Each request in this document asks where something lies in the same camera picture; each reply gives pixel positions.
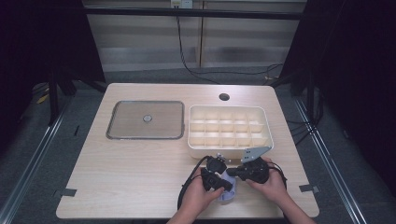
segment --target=white egg tray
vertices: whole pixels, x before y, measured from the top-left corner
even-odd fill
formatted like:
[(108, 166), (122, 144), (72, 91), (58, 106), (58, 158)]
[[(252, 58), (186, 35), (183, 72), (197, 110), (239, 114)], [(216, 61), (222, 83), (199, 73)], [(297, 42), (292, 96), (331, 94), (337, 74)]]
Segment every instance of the white egg tray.
[(188, 143), (197, 159), (218, 153), (241, 159), (246, 148), (274, 147), (265, 112), (257, 106), (193, 105)]

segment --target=purple object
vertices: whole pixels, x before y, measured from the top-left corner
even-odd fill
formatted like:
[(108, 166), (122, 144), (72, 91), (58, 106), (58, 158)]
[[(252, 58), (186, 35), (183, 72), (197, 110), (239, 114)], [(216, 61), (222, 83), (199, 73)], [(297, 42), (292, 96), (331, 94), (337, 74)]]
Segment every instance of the purple object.
[(223, 172), (221, 178), (227, 180), (233, 185), (230, 191), (224, 190), (224, 192), (218, 197), (218, 201), (227, 202), (233, 199), (233, 197), (235, 196), (236, 180), (235, 177), (227, 175), (227, 172)]

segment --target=person's left hand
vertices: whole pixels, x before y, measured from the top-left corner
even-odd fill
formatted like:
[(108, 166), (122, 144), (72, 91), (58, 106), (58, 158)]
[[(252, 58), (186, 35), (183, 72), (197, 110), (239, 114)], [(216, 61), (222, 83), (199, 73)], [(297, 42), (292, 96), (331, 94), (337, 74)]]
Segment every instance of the person's left hand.
[(206, 191), (202, 182), (201, 168), (196, 170), (192, 178), (193, 180), (184, 193), (180, 208), (168, 223), (192, 223), (224, 191), (224, 188)]

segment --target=wooden table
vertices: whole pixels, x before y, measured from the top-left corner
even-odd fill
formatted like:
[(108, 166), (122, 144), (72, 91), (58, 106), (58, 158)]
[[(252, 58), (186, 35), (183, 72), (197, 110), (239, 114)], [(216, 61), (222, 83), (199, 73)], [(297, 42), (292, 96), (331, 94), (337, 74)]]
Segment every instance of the wooden table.
[[(221, 101), (227, 93), (230, 100)], [(110, 140), (106, 130), (118, 101), (181, 101), (186, 129), (177, 140)], [(284, 171), (288, 192), (311, 217), (318, 215), (312, 191), (276, 94), (271, 87), (177, 84), (111, 84), (93, 121), (63, 196), (59, 218), (169, 218), (177, 210), (181, 185), (198, 162), (189, 154), (188, 122), (192, 105), (260, 106), (265, 110), (274, 148), (265, 154)], [(237, 179), (228, 204), (213, 202), (200, 218), (283, 217), (277, 206)]]

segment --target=tray lid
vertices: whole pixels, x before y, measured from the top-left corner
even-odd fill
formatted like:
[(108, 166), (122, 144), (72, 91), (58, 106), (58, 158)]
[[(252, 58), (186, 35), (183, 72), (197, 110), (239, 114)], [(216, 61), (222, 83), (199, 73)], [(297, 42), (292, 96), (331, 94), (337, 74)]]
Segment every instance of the tray lid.
[(180, 101), (119, 101), (106, 136), (109, 139), (178, 139), (184, 132)]

